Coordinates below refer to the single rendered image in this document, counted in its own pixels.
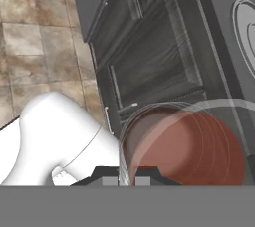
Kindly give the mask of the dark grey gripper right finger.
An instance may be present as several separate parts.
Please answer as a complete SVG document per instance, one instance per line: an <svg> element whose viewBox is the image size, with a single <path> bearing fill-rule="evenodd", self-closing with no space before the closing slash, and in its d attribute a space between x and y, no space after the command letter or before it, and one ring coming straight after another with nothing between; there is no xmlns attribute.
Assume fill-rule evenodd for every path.
<svg viewBox="0 0 255 227"><path fill-rule="evenodd" d="M178 185L171 179L161 175L157 167L139 168L135 173L135 186L163 186L163 185Z"/></svg>

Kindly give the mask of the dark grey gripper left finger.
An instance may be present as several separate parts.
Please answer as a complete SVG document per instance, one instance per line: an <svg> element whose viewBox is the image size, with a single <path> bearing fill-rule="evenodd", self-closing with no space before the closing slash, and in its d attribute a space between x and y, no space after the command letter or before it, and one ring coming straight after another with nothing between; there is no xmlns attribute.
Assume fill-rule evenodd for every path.
<svg viewBox="0 0 255 227"><path fill-rule="evenodd" d="M92 175L74 183L74 186L118 186L119 169L116 166L97 166Z"/></svg>

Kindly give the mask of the clear container with red contents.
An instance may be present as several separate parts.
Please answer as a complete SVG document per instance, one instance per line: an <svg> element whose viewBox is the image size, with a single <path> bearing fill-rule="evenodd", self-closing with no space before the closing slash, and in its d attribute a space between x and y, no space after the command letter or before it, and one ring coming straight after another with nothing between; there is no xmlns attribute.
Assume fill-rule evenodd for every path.
<svg viewBox="0 0 255 227"><path fill-rule="evenodd" d="M139 168L157 167L180 185L244 182L240 139L205 106L185 102L144 106L120 136L120 183L134 186Z"/></svg>

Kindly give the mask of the dark oven door with window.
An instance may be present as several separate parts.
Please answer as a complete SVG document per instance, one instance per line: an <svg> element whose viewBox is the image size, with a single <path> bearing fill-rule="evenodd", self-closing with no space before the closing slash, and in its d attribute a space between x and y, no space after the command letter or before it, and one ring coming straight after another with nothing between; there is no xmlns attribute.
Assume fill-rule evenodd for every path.
<svg viewBox="0 0 255 227"><path fill-rule="evenodd" d="M111 59L110 71L120 110L203 87L177 0L156 0Z"/></svg>

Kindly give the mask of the dark grey oven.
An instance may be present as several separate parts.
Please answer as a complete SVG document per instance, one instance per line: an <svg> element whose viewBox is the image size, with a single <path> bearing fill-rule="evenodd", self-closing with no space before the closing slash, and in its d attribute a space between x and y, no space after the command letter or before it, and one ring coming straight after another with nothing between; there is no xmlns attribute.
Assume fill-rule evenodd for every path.
<svg viewBox="0 0 255 227"><path fill-rule="evenodd" d="M255 127L199 0L105 0L90 43L123 184L255 186Z"/></svg>

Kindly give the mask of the dark grey hob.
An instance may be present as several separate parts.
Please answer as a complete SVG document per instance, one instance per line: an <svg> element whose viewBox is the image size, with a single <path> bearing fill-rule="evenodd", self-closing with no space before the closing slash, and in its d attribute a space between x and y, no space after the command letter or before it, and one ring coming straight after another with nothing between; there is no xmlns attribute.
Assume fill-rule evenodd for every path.
<svg viewBox="0 0 255 227"><path fill-rule="evenodd" d="M240 139L244 183L255 185L255 0L199 0L227 96L213 112Z"/></svg>

